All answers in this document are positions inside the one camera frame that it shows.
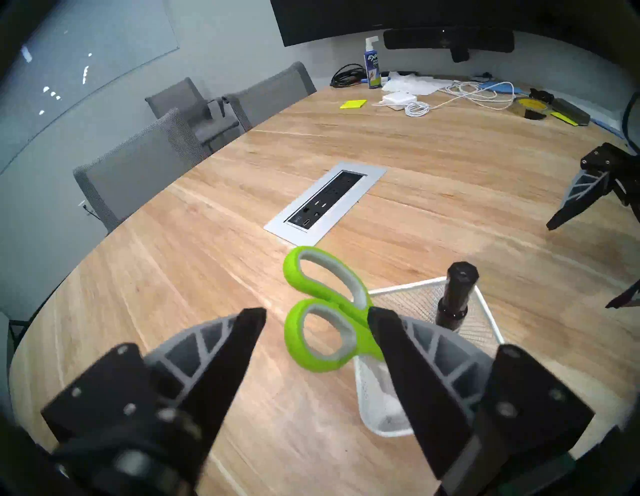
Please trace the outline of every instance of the bottle label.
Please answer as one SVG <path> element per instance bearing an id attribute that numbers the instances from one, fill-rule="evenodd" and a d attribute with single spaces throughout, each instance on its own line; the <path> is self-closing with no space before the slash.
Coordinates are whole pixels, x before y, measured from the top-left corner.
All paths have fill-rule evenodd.
<path id="1" fill-rule="evenodd" d="M 380 69 L 378 68 L 378 53 L 365 53 L 364 63 L 367 67 L 369 88 L 379 88 L 382 81 L 380 78 Z"/>

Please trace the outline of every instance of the expo whiteboard cleaner spray bottle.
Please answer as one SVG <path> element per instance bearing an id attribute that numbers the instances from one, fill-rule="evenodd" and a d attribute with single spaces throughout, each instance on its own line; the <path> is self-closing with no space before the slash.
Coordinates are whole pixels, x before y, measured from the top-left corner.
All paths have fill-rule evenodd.
<path id="1" fill-rule="evenodd" d="M 377 36 L 367 38 L 365 41 L 364 67 L 367 70 L 369 88 L 379 88 L 381 86 L 380 68 L 378 67 L 378 52 L 373 49 L 373 42 L 377 41 Z"/>

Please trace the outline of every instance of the white paper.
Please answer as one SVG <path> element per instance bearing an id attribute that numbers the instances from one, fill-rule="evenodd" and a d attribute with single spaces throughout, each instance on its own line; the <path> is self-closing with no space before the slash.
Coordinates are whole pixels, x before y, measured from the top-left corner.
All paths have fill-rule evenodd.
<path id="1" fill-rule="evenodd" d="M 409 74 L 400 76 L 397 72 L 389 73 L 389 80 L 382 86 L 384 92 L 405 92 L 412 95 L 431 95 L 441 88 L 453 84 L 448 79 L 435 79 L 431 76 Z"/>

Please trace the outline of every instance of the tape roll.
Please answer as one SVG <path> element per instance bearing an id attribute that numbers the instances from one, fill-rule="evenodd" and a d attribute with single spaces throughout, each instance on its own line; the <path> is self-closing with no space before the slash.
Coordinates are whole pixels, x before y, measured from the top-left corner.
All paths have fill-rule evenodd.
<path id="1" fill-rule="evenodd" d="M 531 120 L 544 119 L 552 112 L 551 108 L 546 103 L 530 97 L 516 98 L 509 107 L 509 110 L 514 112 L 516 115 L 520 115 Z"/>

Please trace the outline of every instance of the sticky note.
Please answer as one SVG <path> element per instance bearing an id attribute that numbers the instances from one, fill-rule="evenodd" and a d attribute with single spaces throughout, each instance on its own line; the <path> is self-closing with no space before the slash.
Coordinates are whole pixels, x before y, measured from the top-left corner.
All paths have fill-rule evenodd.
<path id="1" fill-rule="evenodd" d="M 564 115 L 560 114 L 560 112 L 551 112 L 551 115 L 553 117 L 557 117 L 560 120 L 564 120 L 567 124 L 578 125 L 577 122 L 574 122 L 571 119 L 569 119 L 567 116 L 564 116 Z"/>
<path id="2" fill-rule="evenodd" d="M 365 103 L 367 103 L 366 100 L 349 100 L 348 102 L 343 103 L 342 107 L 340 108 L 341 109 L 359 109 Z"/>

